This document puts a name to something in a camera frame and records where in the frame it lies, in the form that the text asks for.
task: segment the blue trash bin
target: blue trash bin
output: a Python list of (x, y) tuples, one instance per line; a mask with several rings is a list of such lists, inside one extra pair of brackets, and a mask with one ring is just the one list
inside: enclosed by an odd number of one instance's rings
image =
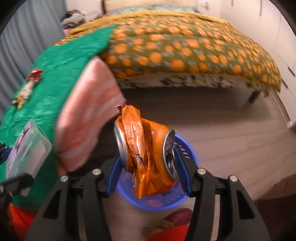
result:
[[(198, 159), (193, 147), (181, 136), (176, 135), (175, 145), (179, 145), (183, 151), (184, 156), (190, 157), (195, 161), (198, 166)], [(142, 197), (141, 199), (135, 196), (135, 189), (132, 182), (132, 174), (126, 172), (124, 169), (121, 171), (117, 183), (117, 189), (119, 193), (130, 204), (146, 211), (164, 211), (174, 207), (177, 207), (183, 203), (188, 197), (183, 192), (180, 182), (177, 182), (175, 186), (167, 193), (159, 194), (155, 196)]]

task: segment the red object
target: red object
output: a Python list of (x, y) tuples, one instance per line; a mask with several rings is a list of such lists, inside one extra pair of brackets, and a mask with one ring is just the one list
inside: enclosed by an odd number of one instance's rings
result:
[(171, 222), (175, 227), (186, 225), (190, 223), (192, 217), (192, 210), (189, 208), (180, 208), (170, 215), (166, 216), (164, 219)]
[(25, 241), (27, 232), (29, 231), (37, 212), (23, 210), (13, 204), (9, 205), (9, 211), (12, 216), (12, 226), (15, 232), (21, 241)]
[(184, 241), (188, 227), (188, 225), (182, 225), (164, 230), (160, 233), (154, 234), (148, 238), (147, 241)]
[(33, 69), (30, 73), (30, 75), (27, 78), (27, 82), (34, 81), (34, 82), (39, 82), (41, 80), (41, 73), (43, 70), (41, 69)]

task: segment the bed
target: bed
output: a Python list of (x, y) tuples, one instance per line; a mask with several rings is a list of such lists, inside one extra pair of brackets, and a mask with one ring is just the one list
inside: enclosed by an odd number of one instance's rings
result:
[(259, 44), (230, 22), (197, 13), (193, 1), (165, 2), (102, 1), (105, 17), (71, 30), (57, 45), (118, 24), (100, 57), (120, 88), (250, 88), (251, 102), (260, 92), (280, 91), (279, 70)]

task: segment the crushed soda can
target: crushed soda can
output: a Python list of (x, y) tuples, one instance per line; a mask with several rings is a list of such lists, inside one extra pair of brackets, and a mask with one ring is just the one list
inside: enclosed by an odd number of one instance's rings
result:
[(118, 107), (122, 115), (114, 132), (125, 170), (133, 174), (138, 198), (168, 192), (178, 181), (174, 168), (175, 131), (141, 118), (131, 105)]

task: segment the pink towel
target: pink towel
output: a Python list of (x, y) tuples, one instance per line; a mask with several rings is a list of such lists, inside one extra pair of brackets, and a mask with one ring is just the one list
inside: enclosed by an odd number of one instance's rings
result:
[(108, 66), (93, 57), (80, 75), (57, 120), (56, 152), (64, 169), (82, 167), (96, 146), (102, 127), (124, 105), (120, 88)]

